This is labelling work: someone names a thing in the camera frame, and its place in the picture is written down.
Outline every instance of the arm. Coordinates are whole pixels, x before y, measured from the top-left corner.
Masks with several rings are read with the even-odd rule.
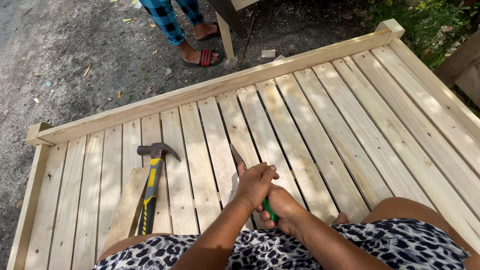
[[[268,201],[272,211],[280,217],[276,224],[279,229],[296,237],[324,269],[391,269],[304,209],[284,188],[271,184]],[[269,220],[268,211],[263,211],[260,218],[266,228],[275,226]]]
[[[279,178],[275,171],[264,162],[240,174],[233,200],[171,269],[224,269],[243,225],[267,196],[272,179]]]

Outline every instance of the dirt ground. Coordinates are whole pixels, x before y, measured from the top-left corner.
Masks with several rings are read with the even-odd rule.
[[[216,21],[210,5],[199,4],[205,21]],[[187,17],[173,6],[194,48],[223,48],[220,38],[196,41]],[[178,49],[131,0],[0,0],[0,269],[7,266],[34,156],[34,147],[24,143],[29,125],[65,124],[272,61],[260,58],[263,49],[288,57],[359,36],[361,19],[342,18],[344,6],[336,0],[263,0],[245,59],[195,68],[182,65]],[[247,29],[254,8],[239,11]],[[137,20],[126,24],[125,18]],[[234,33],[232,40],[240,55],[245,40]],[[172,69],[168,76],[166,68]],[[154,87],[146,95],[149,83]]]

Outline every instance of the black rubber grip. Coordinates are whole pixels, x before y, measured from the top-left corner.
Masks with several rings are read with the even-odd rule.
[[[142,206],[142,213],[140,224],[138,226],[138,235],[151,234],[153,230],[153,220],[155,217],[156,197],[150,197],[145,209],[145,204]]]

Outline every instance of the plaid pants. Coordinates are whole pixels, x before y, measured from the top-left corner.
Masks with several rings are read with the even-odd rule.
[[[192,25],[204,21],[200,13],[198,0],[176,0],[181,10],[187,15]],[[168,37],[171,45],[179,45],[185,40],[185,31],[180,27],[177,16],[172,8],[171,0],[140,0],[148,14]]]

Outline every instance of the leopard print clothing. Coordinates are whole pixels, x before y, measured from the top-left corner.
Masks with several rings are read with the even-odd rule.
[[[350,242],[393,269],[465,269],[468,258],[444,231],[412,219],[363,224],[330,224]],[[199,235],[160,235],[100,261],[94,270],[170,269]],[[323,269],[293,236],[279,229],[243,231],[226,270]]]

